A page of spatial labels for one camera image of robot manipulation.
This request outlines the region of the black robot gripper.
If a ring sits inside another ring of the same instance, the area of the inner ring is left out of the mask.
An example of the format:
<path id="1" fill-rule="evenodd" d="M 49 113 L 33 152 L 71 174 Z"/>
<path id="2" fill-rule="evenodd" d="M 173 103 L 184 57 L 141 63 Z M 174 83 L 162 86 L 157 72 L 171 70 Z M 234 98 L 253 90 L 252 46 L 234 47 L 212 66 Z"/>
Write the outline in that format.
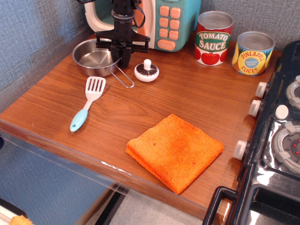
<path id="1" fill-rule="evenodd" d="M 127 68 L 134 52 L 147 53 L 150 38 L 136 33 L 129 19 L 114 19 L 114 29 L 95 32 L 96 47 L 109 49 L 113 62 L 122 68 Z"/>

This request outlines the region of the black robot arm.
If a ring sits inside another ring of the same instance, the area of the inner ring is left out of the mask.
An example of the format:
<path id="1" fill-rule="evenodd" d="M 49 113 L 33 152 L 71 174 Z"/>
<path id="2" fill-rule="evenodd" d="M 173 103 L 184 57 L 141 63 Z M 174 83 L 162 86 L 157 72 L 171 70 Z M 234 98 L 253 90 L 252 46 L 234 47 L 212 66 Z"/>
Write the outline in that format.
<path id="1" fill-rule="evenodd" d="M 150 38 L 136 33 L 132 28 L 135 23 L 135 10 L 142 12 L 139 7 L 140 0 L 112 0 L 112 17 L 114 28 L 112 30 L 97 31 L 96 47 L 108 49 L 112 60 L 121 68 L 127 68 L 134 52 L 149 51 Z"/>

